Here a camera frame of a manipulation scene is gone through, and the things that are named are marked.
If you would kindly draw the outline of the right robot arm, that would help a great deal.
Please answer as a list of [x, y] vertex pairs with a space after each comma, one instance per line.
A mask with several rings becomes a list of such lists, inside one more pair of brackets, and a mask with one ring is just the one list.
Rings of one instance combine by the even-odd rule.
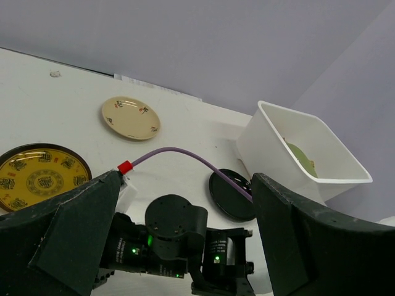
[[247, 277], [254, 264], [246, 260], [244, 228], [215, 229], [208, 211], [175, 194], [153, 200], [136, 224], [116, 213], [100, 267], [182, 279], [189, 274], [194, 295], [253, 295]]

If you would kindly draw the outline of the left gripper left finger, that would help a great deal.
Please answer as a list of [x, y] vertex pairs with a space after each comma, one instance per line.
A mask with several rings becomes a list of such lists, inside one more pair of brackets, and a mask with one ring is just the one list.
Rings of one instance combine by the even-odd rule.
[[122, 184], [108, 171], [1, 216], [1, 295], [90, 295]]

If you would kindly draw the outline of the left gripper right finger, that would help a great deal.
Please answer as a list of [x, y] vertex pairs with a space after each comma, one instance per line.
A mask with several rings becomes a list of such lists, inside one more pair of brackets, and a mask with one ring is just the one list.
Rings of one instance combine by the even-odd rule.
[[394, 228], [332, 210], [262, 173], [252, 201], [275, 295], [393, 295]]

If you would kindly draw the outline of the black round plate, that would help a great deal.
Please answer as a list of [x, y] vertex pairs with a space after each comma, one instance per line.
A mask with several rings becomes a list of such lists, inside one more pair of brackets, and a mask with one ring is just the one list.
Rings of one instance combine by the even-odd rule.
[[215, 172], [208, 185], [212, 201], [230, 220], [247, 222], [256, 218], [253, 204]]

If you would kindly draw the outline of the green square panda plate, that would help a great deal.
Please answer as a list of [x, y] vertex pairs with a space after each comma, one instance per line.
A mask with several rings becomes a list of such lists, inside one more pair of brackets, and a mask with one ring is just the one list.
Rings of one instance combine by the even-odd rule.
[[306, 154], [300, 148], [298, 148], [298, 146], [289, 143], [285, 138], [283, 138], [283, 140], [285, 141], [291, 152], [294, 154], [298, 162], [301, 164], [303, 169], [305, 169], [305, 171], [308, 172], [308, 174], [310, 174], [314, 178], [317, 178], [318, 176], [317, 176], [317, 172], [315, 171], [314, 161], [310, 160], [306, 156]]

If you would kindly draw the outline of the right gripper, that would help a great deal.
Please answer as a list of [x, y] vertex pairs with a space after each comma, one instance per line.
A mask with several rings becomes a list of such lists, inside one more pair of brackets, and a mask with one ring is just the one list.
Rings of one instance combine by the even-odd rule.
[[199, 277], [207, 210], [168, 194], [149, 204], [144, 219], [144, 224], [136, 224], [126, 214], [114, 215], [100, 266], [170, 278], [186, 273]]

